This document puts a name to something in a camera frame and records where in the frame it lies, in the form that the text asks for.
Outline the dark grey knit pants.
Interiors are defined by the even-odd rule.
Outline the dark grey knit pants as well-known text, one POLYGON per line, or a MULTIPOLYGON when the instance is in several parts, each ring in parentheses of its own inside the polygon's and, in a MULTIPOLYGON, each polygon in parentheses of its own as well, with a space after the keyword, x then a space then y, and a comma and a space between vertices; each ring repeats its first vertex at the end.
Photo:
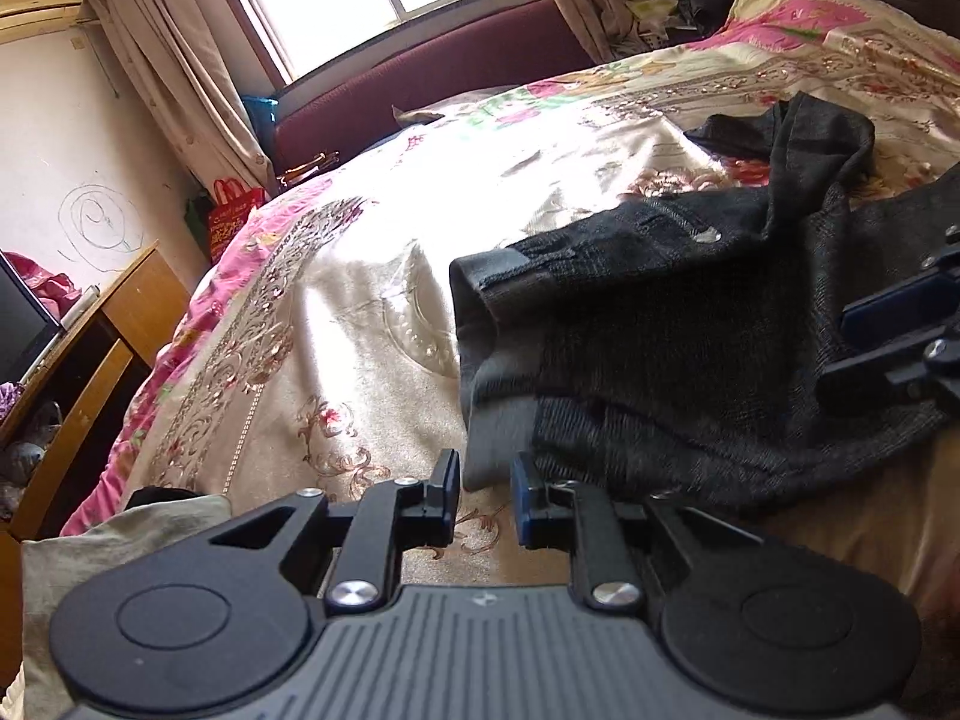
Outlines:
POLYGON ((796 94, 716 114, 695 145, 763 161, 761 187, 612 210, 449 268, 467 424, 464 483, 542 475, 625 494, 755 504, 850 479, 944 426, 872 387, 822 400, 853 352, 843 307, 906 277, 958 218, 958 177, 853 206, 866 115, 796 94))

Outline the floral satin bedspread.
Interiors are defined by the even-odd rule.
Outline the floral satin bedspread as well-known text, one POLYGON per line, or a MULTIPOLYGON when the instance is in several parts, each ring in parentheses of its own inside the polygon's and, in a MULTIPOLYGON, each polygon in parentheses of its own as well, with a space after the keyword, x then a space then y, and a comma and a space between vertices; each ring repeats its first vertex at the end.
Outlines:
POLYGON ((304 488, 356 499, 464 440, 448 268, 626 197, 754 184, 685 140, 805 91, 871 117, 869 200, 958 158, 958 44, 877 0, 736 0, 703 46, 446 110, 257 211, 67 522, 122 553, 304 488))

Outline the beige cloth at bedside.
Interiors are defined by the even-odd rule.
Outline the beige cloth at bedside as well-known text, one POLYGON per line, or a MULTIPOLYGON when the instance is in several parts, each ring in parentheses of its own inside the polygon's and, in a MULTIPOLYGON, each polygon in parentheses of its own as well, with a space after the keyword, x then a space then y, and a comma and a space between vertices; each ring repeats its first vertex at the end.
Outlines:
POLYGON ((221 496, 150 494, 82 535, 23 544, 23 656, 2 697, 3 717, 59 718, 70 709, 49 647, 50 618, 70 590, 230 518, 231 504, 221 496))

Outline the wooden desk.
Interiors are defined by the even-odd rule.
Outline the wooden desk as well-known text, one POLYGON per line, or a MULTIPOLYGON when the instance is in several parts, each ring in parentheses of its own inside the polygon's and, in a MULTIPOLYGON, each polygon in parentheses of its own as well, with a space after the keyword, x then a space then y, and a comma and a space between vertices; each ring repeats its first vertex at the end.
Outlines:
POLYGON ((26 435, 53 401, 64 424, 2 522, 2 683, 21 661, 21 543, 57 535, 93 491, 133 395, 172 338, 189 293, 154 245, 132 263, 52 346, 2 424, 2 445, 26 435))

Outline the red gift bag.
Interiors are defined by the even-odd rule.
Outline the red gift bag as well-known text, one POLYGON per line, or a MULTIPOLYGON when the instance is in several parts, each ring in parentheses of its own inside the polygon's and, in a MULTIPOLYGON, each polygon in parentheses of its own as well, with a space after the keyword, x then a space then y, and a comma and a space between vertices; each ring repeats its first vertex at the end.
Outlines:
POLYGON ((224 177, 213 184, 213 208, 206 216, 206 237, 210 260, 217 263, 228 245, 247 223, 252 210, 265 205, 263 187, 247 187, 238 177, 224 177))

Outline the black clothes pile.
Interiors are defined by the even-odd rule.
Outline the black clothes pile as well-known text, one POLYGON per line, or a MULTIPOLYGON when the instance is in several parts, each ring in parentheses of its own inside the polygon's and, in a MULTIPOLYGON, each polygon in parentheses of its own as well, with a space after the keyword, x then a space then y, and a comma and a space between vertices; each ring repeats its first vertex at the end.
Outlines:
POLYGON ((736 0, 677 0, 665 23, 669 44, 694 43, 719 31, 736 0))

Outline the pink cloth on desk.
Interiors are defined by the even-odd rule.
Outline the pink cloth on desk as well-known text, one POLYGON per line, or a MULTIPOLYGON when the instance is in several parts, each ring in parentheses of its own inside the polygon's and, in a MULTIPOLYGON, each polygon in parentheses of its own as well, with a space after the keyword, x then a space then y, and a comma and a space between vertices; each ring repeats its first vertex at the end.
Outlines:
POLYGON ((82 297, 82 291, 65 273, 52 273, 16 252, 5 252, 5 259, 55 320, 60 320, 82 297))

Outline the black monitor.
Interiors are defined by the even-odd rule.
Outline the black monitor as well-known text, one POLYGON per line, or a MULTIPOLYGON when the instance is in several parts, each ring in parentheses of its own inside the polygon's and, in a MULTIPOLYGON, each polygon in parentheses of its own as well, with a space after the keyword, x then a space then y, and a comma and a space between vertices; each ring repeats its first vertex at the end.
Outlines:
POLYGON ((0 263, 0 376, 3 382, 18 382, 62 335, 62 325, 32 294, 7 255, 0 263))

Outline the blue plastic bin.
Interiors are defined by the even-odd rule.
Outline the blue plastic bin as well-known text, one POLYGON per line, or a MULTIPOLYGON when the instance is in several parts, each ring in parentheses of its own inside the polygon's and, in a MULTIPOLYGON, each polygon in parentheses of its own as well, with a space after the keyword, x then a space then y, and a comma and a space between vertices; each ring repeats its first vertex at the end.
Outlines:
POLYGON ((267 154, 270 160, 275 158, 275 127, 277 126, 277 106, 278 101, 274 98, 264 98, 263 96, 251 96, 243 94, 241 103, 244 106, 252 130, 256 135, 257 142, 263 153, 267 154))

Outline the maroon padded window bench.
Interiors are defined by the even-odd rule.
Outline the maroon padded window bench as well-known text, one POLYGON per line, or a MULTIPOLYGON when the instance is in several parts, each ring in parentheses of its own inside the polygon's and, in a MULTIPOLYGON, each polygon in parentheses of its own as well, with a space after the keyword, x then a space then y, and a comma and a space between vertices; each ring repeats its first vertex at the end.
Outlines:
POLYGON ((397 132, 396 110, 591 65, 553 0, 517 5, 410 47, 293 107, 275 125, 274 168, 285 172, 321 154, 351 160, 397 132))

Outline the beige curtain left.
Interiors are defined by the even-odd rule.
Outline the beige curtain left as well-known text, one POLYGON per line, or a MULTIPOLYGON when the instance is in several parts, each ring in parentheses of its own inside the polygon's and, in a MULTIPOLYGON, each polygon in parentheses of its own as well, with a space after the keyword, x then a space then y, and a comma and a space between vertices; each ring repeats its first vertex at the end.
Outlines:
POLYGON ((172 151, 206 190, 220 179, 274 187, 272 161, 197 0, 86 1, 172 151))

